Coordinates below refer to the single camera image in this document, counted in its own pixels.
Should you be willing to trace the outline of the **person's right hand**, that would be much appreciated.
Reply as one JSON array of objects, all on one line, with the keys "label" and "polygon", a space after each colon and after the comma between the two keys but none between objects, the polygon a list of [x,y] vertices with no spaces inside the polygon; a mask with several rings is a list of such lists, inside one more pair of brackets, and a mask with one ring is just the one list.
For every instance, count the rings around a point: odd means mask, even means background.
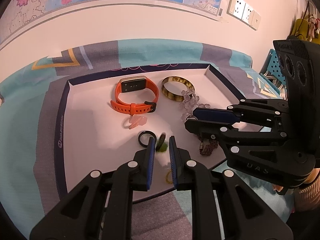
[{"label": "person's right hand", "polygon": [[286,194],[287,190],[295,188],[304,188],[311,185],[319,176],[319,168],[314,168],[308,176],[303,178],[294,178],[293,176],[286,176],[278,180],[279,184],[272,184],[272,189],[278,194]]}]

